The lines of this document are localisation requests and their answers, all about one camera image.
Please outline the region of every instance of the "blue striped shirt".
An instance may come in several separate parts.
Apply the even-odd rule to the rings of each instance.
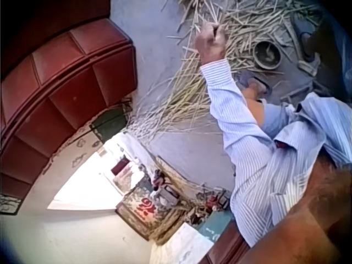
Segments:
[[[230,206],[238,228],[253,246],[302,197],[322,147],[337,168],[352,164],[352,110],[334,98],[310,93],[299,113],[271,139],[256,123],[226,59],[201,67],[210,113],[223,131],[224,149],[236,165]],[[277,148],[275,141],[288,147]]]

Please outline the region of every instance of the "painted wall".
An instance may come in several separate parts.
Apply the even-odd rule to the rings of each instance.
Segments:
[[[25,264],[149,263],[152,244],[113,210],[47,209],[70,176],[102,146],[94,133],[82,139],[53,159],[17,216],[1,216],[2,235]]]

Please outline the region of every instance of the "hand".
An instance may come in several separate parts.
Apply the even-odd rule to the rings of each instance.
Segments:
[[[196,37],[195,48],[202,65],[225,58],[225,25],[207,22]]]

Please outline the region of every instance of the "metal bowl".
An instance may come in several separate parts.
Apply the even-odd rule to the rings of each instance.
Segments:
[[[258,42],[253,49],[254,61],[266,70],[274,70],[279,67],[282,56],[279,48],[270,41]]]

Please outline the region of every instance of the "skin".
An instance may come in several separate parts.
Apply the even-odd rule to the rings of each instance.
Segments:
[[[207,23],[195,40],[201,64],[225,58],[223,25]],[[247,106],[261,125],[263,105],[256,102],[261,84],[249,80],[243,90]],[[245,263],[337,263],[351,256],[351,172],[337,172],[325,155],[320,155],[301,200],[241,260]]]

